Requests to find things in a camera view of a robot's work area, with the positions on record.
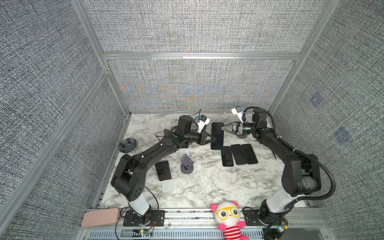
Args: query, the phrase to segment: flexible conduit hose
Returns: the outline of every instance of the flexible conduit hose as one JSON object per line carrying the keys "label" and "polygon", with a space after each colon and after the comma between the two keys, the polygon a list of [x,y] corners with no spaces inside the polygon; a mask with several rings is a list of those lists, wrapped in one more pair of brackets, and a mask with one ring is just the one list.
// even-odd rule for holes
{"label": "flexible conduit hose", "polygon": [[305,154],[304,152],[292,147],[292,145],[290,145],[287,141],[285,141],[282,137],[278,137],[277,138],[282,144],[284,144],[286,147],[290,148],[291,150],[294,149],[294,152],[301,155],[301,156],[304,156],[306,158],[308,158],[309,160],[315,162],[317,165],[319,165],[319,167],[321,167],[321,169],[324,170],[324,172],[327,174],[330,182],[331,182],[331,188],[329,189],[329,191],[324,194],[324,195],[321,195],[321,196],[318,196],[318,197],[298,197],[296,200],[297,201],[300,201],[300,200],[323,200],[323,199],[326,199],[330,196],[332,196],[332,194],[335,192],[336,190],[336,181],[334,179],[334,177],[332,176],[331,172],[323,165],[321,164],[319,161],[317,161],[316,159],[314,159],[313,157]]}

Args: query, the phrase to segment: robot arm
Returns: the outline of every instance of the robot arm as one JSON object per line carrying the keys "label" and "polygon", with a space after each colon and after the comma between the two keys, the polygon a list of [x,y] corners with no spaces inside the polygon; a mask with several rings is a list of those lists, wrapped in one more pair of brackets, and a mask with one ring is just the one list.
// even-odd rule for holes
{"label": "robot arm", "polygon": [[[191,129],[192,123],[198,128]],[[204,115],[199,116],[197,123],[190,116],[181,116],[177,126],[171,130],[164,129],[164,137],[160,142],[139,154],[133,156],[125,154],[121,157],[111,185],[127,198],[135,212],[142,217],[143,223],[147,222],[148,211],[151,211],[149,204],[141,195],[148,170],[179,148],[187,148],[189,143],[205,145],[215,141],[215,137],[205,131],[208,123],[209,118]]]}
{"label": "robot arm", "polygon": [[[244,109],[235,108],[240,122],[232,122],[222,127],[222,130],[237,135],[239,138],[246,138],[248,134],[261,144],[272,150],[284,163],[283,175],[281,183],[283,188],[274,196],[266,199],[260,206],[259,217],[265,224],[274,223],[289,209],[291,209],[301,197],[307,196],[321,188],[319,165],[306,158],[305,156],[295,153],[294,149],[290,149],[282,141],[281,136],[276,136],[272,128],[267,127],[268,112],[262,108],[255,108],[252,114],[253,122],[243,121],[242,115]],[[232,129],[227,130],[226,127],[231,125]]]}

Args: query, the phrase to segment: plush toy ear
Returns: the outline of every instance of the plush toy ear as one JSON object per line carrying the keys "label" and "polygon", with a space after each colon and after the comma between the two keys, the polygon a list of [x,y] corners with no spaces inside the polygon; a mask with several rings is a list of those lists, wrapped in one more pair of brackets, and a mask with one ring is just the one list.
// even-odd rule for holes
{"label": "plush toy ear", "polygon": [[214,205],[212,205],[212,212],[215,212],[216,211],[216,209],[217,209],[217,207],[218,207],[218,205],[217,204],[214,204]]}

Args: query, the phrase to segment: black cable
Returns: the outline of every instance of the black cable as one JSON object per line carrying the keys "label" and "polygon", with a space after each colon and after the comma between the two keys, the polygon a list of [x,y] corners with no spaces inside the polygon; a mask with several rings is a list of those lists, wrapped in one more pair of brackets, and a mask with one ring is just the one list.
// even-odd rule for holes
{"label": "black cable", "polygon": [[[247,137],[248,138],[248,137]],[[251,141],[253,141],[253,142],[258,142],[257,140],[252,140],[252,139],[250,139],[250,138],[248,138],[249,140],[251,140]]]}
{"label": "black cable", "polygon": [[194,127],[199,127],[199,126],[197,125],[197,123],[196,123],[196,118],[198,118],[197,121],[200,120],[200,112],[201,112],[201,109],[200,109],[200,111],[198,112],[199,116],[197,116],[197,117],[195,117],[195,119],[193,119],[192,126],[194,126]]}
{"label": "black cable", "polygon": [[248,217],[248,218],[251,218],[250,216],[248,216],[247,214],[245,214],[244,209],[252,209],[252,210],[254,210],[254,209],[251,208],[251,207],[247,207],[247,206],[243,207],[242,212],[243,212],[244,216],[246,216],[246,217]]}
{"label": "black cable", "polygon": [[[128,208],[128,207],[123,207],[122,209],[120,209],[120,217],[122,217],[122,218],[125,219],[125,216],[122,216],[122,215],[121,215],[121,212],[124,211],[124,209],[127,209],[127,208]],[[119,222],[119,220],[117,220],[116,225],[115,225],[115,236],[116,236],[116,238],[117,238],[118,240],[120,240],[119,237],[118,237],[117,230],[116,230],[116,229],[117,229],[117,226],[118,226],[118,222]]]}
{"label": "black cable", "polygon": [[157,210],[156,210],[156,213],[154,213],[154,214],[152,214],[152,215],[150,215],[150,216],[146,216],[145,214],[144,215],[141,215],[141,214],[139,214],[139,213],[137,213],[137,212],[135,212],[135,214],[137,214],[137,215],[139,215],[140,217],[153,217],[153,216],[155,216],[158,212],[159,212],[159,202],[158,202],[158,200],[157,200],[157,198],[156,198],[156,196],[153,194],[153,192],[151,191],[151,190],[149,190],[149,188],[147,188],[147,186],[145,186],[145,184],[143,184],[140,180],[139,180],[139,178],[137,177],[137,175],[135,175],[136,176],[136,178],[137,178],[137,180],[152,194],[152,196],[155,198],[155,200],[156,200],[156,203],[157,203]]}
{"label": "black cable", "polygon": [[326,199],[330,196],[332,196],[332,194],[335,192],[336,190],[336,181],[334,179],[334,177],[332,176],[331,172],[323,165],[321,164],[318,160],[314,159],[313,157],[307,155],[306,153],[294,148],[291,144],[289,144],[287,141],[285,141],[282,137],[278,137],[277,138],[282,144],[284,144],[286,147],[290,148],[291,150],[293,150],[293,152],[303,156],[303,157],[306,157],[308,158],[309,160],[315,162],[317,165],[319,165],[319,167],[321,169],[324,170],[324,172],[327,174],[330,182],[331,182],[331,187],[329,189],[329,191],[326,193],[326,194],[323,194],[321,196],[318,196],[318,197],[298,197],[296,200],[297,201],[300,201],[300,200],[323,200],[323,199]]}
{"label": "black cable", "polygon": [[164,137],[164,136],[165,136],[165,135],[163,135],[163,136],[156,136],[156,135],[155,135],[155,137],[157,137],[157,139],[159,140],[159,142],[161,141],[159,137]]}
{"label": "black cable", "polygon": [[200,112],[201,112],[201,109],[200,109],[197,113],[194,113],[194,114],[191,114],[191,115],[183,115],[183,116],[193,116],[193,115],[196,115],[196,114],[198,114],[198,113],[199,113],[199,115],[200,115]]}
{"label": "black cable", "polygon": [[247,110],[251,109],[251,108],[259,108],[259,107],[247,107],[247,108],[245,108],[243,111],[243,115],[241,116],[241,119],[243,120],[243,122],[245,122],[245,119],[246,119],[245,114],[246,114]]}
{"label": "black cable", "polygon": [[118,240],[120,240],[119,237],[118,237],[117,230],[116,230],[116,228],[117,228],[117,226],[118,226],[118,222],[119,222],[119,220],[116,222],[116,225],[115,225],[115,236],[116,236],[116,238],[117,238]]}
{"label": "black cable", "polygon": [[276,220],[274,223],[271,223],[270,225],[268,225],[266,228],[265,228],[265,231],[264,231],[264,238],[265,238],[265,234],[266,232],[268,231],[268,229],[270,229],[274,224],[276,224],[278,221],[281,221],[283,219],[283,217],[292,210],[293,206],[288,210],[286,211],[278,220]]}
{"label": "black cable", "polygon": [[[244,110],[244,112],[246,112],[249,108],[258,108],[258,107],[248,107]],[[319,167],[321,167],[321,169],[323,169],[324,172],[327,174],[327,176],[331,182],[331,188],[329,189],[329,191],[326,194],[323,194],[323,195],[318,196],[318,197],[298,197],[296,200],[297,201],[300,201],[300,200],[323,200],[323,199],[326,199],[326,198],[332,196],[332,194],[335,192],[335,189],[336,189],[336,182],[335,182],[335,179],[332,176],[331,172],[323,164],[321,164],[319,161],[317,161],[316,159],[314,159],[314,158],[310,157],[309,155],[307,155],[306,153],[294,148],[291,144],[289,144],[287,141],[285,141],[281,136],[278,137],[279,135],[277,133],[277,129],[275,126],[275,121],[273,119],[273,116],[270,112],[268,112],[268,111],[266,111],[266,112],[271,119],[271,123],[272,123],[271,127],[272,127],[273,132],[274,132],[275,136],[277,137],[277,139],[282,144],[284,144],[286,147],[288,147],[289,149],[294,150],[295,153],[297,153],[303,157],[306,157],[306,158],[310,159],[311,161],[315,162],[316,164],[318,164]],[[255,126],[256,126],[256,123],[253,124],[253,127],[252,127],[253,131],[255,130]]]}

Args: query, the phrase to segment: black smartphone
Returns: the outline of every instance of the black smartphone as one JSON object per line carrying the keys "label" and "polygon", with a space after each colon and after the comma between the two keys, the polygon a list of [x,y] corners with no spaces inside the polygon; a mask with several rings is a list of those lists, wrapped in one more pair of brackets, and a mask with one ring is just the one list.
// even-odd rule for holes
{"label": "black smartphone", "polygon": [[221,148],[221,161],[224,167],[233,167],[233,158],[231,147],[225,146]]}
{"label": "black smartphone", "polygon": [[243,153],[248,164],[256,164],[259,162],[256,158],[255,152],[253,151],[251,144],[243,144],[241,145],[241,147],[243,149]]}
{"label": "black smartphone", "polygon": [[155,164],[157,176],[160,181],[172,179],[168,161],[161,161]]}
{"label": "black smartphone", "polygon": [[211,126],[211,135],[216,138],[215,141],[211,142],[212,150],[220,150],[224,144],[224,131],[221,127],[224,126],[223,122],[213,122]]}
{"label": "black smartphone", "polygon": [[240,144],[231,145],[231,150],[237,165],[247,164],[247,160],[245,159],[245,155]]}

